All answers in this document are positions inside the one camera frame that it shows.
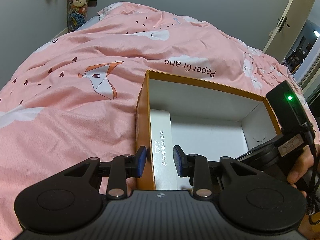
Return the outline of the person's right hand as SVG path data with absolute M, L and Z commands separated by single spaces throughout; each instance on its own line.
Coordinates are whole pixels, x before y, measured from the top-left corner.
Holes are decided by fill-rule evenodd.
M 303 153 L 298 157 L 295 165 L 289 172 L 287 176 L 287 181 L 291 184 L 292 187 L 297 189 L 295 183 L 300 180 L 308 170 L 313 167 L 313 155 L 310 151 L 310 147 L 304 147 Z

